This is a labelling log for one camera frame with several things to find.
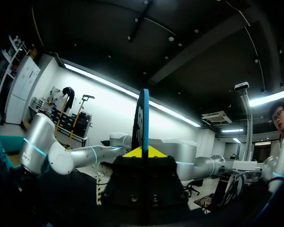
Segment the yellow pole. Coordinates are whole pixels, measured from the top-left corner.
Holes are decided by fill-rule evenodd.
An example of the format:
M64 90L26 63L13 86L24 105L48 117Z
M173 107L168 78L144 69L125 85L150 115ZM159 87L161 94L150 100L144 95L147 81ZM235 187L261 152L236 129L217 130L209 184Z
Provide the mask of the yellow pole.
M81 111L81 108L82 108L82 106L83 106L83 103L84 103L84 102L85 102L85 100L83 100L83 101L82 101L82 104L81 104L80 109L79 109L79 111L78 111L78 114L77 114L77 116L76 116L76 119L75 119L74 125L72 126L72 129L71 129L70 138L68 139L68 145L69 145L69 148L71 147L71 138L72 138L72 133L73 133L73 131L74 131L74 128L75 128L75 125L76 125L77 119L78 119L78 117L79 117L79 114L80 114L80 111Z
M57 137L58 126L59 126L59 124L60 124L60 119L61 119L62 113L63 113L63 111L64 111L64 108L65 108L65 106L66 106L66 103L67 103L68 98L69 98L69 97L66 98L66 100L65 100L65 102L64 102L64 105L63 105L63 107L62 107L62 110L61 110L61 113L60 113L60 117L59 117L59 120L58 120L58 122L57 122L55 134L54 134L55 137Z

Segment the fluorescent light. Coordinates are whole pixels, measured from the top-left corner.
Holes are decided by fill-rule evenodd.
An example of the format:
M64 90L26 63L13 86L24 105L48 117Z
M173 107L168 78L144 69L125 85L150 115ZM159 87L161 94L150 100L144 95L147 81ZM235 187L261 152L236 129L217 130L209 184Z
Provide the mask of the fluorescent light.
M243 131L243 129L222 130L222 132L239 132L239 131Z
M240 140L238 140L237 138L232 138L234 141L236 141L237 143L241 143Z
M120 87L120 86L118 86L118 85L116 85L116 84L113 84L113 83L111 83L111 82L109 82L109 81L107 81L107 80L104 80L104 79L102 79L102 78L100 78L100 77L97 77L97 76L95 76L95 75L93 75L93 74L90 74L90 73L88 73L88 72L86 72L86 71L83 71L83 70L81 70L81 69L78 69L78 68L76 68L76 67L73 67L73 66L71 66L71 65L69 65L69 64L66 64L66 63L65 63L64 65L65 65L65 67L68 68L69 70L75 71L75 72L80 73L80 74L82 74L82 75L84 75L84 76L87 76L87 77L89 77L89 78L91 78L91 79L94 79L94 80L96 80L96 81L98 81L98 82L100 82L100 83L103 83L103 84L106 84L106 85L108 85L108 86L110 86L110 87L113 87L113 88L115 88L115 89L117 89L117 90L119 90L119 91L122 91L122 92L124 92L124 93L130 95L131 97L134 97L134 98L136 98L136 99L139 98L139 95L138 95L138 94L135 94L134 92L131 92L131 91L129 91L129 90L126 90L126 89L123 88L123 87ZM162 110L162 111L164 111L164 112L166 112L166 113L168 113L168 114L170 114L170 115L172 115L172 116L174 116L174 117L177 117L177 118L179 118L179 119L181 119L181 120L183 120L183 121L185 121L185 122L187 122L187 123L189 123L189 124L191 124L191 125L193 125L193 126L195 126L195 127L201 127L199 124L197 124L197 123L195 123L195 122L193 122L193 121L187 119L186 117L183 117L183 116L179 115L178 113L176 113L176 112L174 112L174 111L172 111L172 110L169 110L168 108L166 108L166 107L164 107L164 106L162 106L162 105L156 104L156 103L154 103L154 102L152 102L152 101L150 101L149 104L150 104L151 106L156 107L156 108L158 108L159 110Z
M271 142L268 141L268 142L259 142L259 143L255 143L256 146L263 146L263 145L270 145Z
M275 93L273 95L266 96L266 97L263 97L263 98L257 98L257 99L250 100L249 106L262 105L264 103L273 102L273 101L281 99L281 98L284 98L284 91L281 91L279 93Z

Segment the black jacket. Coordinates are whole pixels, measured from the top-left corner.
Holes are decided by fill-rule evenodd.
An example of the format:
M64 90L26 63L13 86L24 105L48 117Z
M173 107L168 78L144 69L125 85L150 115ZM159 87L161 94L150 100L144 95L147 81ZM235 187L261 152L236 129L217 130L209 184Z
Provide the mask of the black jacket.
M71 107L72 107L72 103L73 103L74 97L75 97L75 92L71 87L65 87L65 88L63 88L62 93L63 93L63 95L67 94L69 96L69 100L67 101L66 106L65 106L64 111L63 111L63 112L66 112L68 108L71 109Z

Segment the ceiling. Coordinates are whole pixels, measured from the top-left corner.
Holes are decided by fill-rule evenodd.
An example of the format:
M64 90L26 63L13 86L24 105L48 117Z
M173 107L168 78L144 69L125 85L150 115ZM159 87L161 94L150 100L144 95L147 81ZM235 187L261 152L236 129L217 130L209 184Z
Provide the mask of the ceiling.
M246 143L247 136L242 135L223 135L219 137L220 141L226 142L226 143L236 143L232 138L238 138L239 141L242 143ZM265 133L259 133L259 134L253 134L252 135L252 142L265 142L265 141L274 141L278 140L280 138L280 133L278 131L271 131L271 132L265 132Z
M282 1L261 2L44 0L19 8L22 14L16 10L21 28L12 20L7 24L40 52L56 52L135 89L148 88L152 97L219 135L221 128L246 127L234 85L249 82L250 99L284 90L284 34L270 16L283 12ZM267 123L268 107L252 110L254 133L275 130ZM201 121L201 114L217 111L232 124Z

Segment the air conditioner vent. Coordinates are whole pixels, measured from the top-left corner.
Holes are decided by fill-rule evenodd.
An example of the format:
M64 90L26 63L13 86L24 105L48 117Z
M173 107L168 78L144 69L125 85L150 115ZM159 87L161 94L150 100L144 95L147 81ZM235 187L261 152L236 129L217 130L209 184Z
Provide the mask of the air conditioner vent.
M212 123L216 123L216 122L228 122L228 123L232 123L231 119L229 119L229 117L226 115L226 113L224 111L218 111L215 113L205 113L202 115L202 119L205 121L209 121Z

